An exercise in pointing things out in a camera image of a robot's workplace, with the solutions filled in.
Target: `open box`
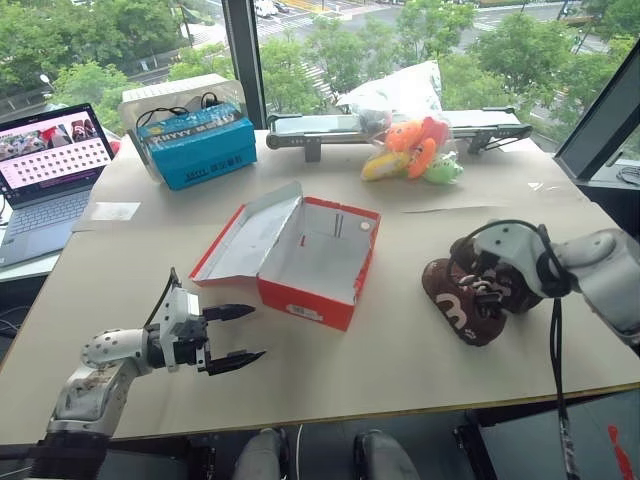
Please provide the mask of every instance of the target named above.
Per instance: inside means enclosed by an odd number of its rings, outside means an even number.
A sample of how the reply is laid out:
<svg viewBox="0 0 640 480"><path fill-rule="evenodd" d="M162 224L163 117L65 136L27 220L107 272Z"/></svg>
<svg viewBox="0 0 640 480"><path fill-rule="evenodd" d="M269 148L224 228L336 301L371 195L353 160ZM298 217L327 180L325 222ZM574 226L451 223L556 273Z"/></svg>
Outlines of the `open box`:
<svg viewBox="0 0 640 480"><path fill-rule="evenodd" d="M303 197L292 183L240 207L190 278L255 278L265 305L346 330L379 223L376 212Z"/></svg>

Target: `car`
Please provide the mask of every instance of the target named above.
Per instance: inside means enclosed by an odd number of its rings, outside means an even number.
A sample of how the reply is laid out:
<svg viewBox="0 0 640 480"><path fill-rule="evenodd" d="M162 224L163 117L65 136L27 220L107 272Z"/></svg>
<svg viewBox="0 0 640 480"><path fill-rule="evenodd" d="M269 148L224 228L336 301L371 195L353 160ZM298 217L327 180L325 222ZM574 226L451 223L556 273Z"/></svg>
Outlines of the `car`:
<svg viewBox="0 0 640 480"><path fill-rule="evenodd" d="M287 5L278 0L273 0L273 6L276 7L280 13L289 13L291 11Z"/></svg>
<svg viewBox="0 0 640 480"><path fill-rule="evenodd" d="M258 15L260 18L271 18L271 15L269 15L269 12L264 7L264 5L256 4L255 7L256 7L256 15Z"/></svg>

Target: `plush toy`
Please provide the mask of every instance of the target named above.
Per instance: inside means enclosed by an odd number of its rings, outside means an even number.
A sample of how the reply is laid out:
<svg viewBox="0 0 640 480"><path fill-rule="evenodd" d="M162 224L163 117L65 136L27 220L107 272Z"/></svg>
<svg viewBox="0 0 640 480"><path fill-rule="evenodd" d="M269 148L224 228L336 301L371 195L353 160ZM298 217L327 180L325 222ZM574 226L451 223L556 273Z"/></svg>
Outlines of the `plush toy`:
<svg viewBox="0 0 640 480"><path fill-rule="evenodd" d="M411 155L407 152L386 152L371 158L362 169L360 177L363 180L378 180L385 177L393 177L402 172Z"/></svg>
<svg viewBox="0 0 640 480"><path fill-rule="evenodd" d="M421 176L433 162L437 148L433 138L427 138L418 145L407 166L407 176L411 179Z"/></svg>
<svg viewBox="0 0 640 480"><path fill-rule="evenodd" d="M437 155L422 178L432 183L451 183L463 171L463 168L456 162L456 157L455 152Z"/></svg>
<svg viewBox="0 0 640 480"><path fill-rule="evenodd" d="M392 124L384 139L386 151L365 164L361 177L378 180L406 172L409 179L428 174L432 182L447 183L462 171L455 162L455 153L453 159L448 158L434 168L438 150L448 138L449 125L432 116Z"/></svg>
<svg viewBox="0 0 640 480"><path fill-rule="evenodd" d="M438 147L444 145L449 138L449 125L433 117L425 117L422 121L422 138L433 138Z"/></svg>
<svg viewBox="0 0 640 480"><path fill-rule="evenodd" d="M384 144L392 152L408 152L416 148L421 139L422 123L414 120L391 125Z"/></svg>

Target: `tabletop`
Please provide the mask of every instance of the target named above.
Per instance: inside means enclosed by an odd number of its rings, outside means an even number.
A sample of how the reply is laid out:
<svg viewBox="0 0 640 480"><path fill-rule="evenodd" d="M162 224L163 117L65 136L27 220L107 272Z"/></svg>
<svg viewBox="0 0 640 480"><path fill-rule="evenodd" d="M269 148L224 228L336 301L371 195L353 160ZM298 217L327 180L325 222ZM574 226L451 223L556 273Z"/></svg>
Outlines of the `tabletop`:
<svg viewBox="0 0 640 480"><path fill-rule="evenodd" d="M323 197L333 199L327 184ZM253 194L239 195L242 201ZM356 206L370 207L356 202ZM551 301L514 316L486 347L466 345L422 290L425 264L489 219L544 222L561 242L611 219L595 204L475 206L383 214L362 296L346 332L260 305L251 282L198 288L188 273L222 223L79 232L72 236L0 370L0 444L42 438L58 392L87 339L137 328L175 266L201 306L257 311L212 324L214 356L266 350L236 372L192 367L137 379L116 437L150 437L266 425L507 405L555 395L548 357ZM585 395L640 385L640 359L579 294L564 300L565 391Z"/></svg>
<svg viewBox="0 0 640 480"><path fill-rule="evenodd" d="M256 132L258 162L180 191L171 191L147 173L125 138L116 159L102 172L76 231L160 225L223 223L252 198L298 180L305 195L361 205L383 215L464 207L549 206L588 202L562 169L526 139L508 147L468 155L458 142L464 173L453 185L422 180L363 182L360 170L376 150L370 145L323 145L322 161L305 163L302 148L270 150L266 131ZM99 203L138 204L128 221L95 220Z"/></svg>

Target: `plastic bag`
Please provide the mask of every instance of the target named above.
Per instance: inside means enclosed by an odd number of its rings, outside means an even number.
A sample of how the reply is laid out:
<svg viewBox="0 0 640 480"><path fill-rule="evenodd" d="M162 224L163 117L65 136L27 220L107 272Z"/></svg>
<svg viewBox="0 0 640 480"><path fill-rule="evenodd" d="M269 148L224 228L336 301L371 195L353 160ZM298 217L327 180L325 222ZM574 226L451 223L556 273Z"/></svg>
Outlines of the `plastic bag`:
<svg viewBox="0 0 640 480"><path fill-rule="evenodd" d="M450 183L462 173L442 115L437 63L425 62L367 82L340 99L379 147L362 169L366 181L393 176Z"/></svg>

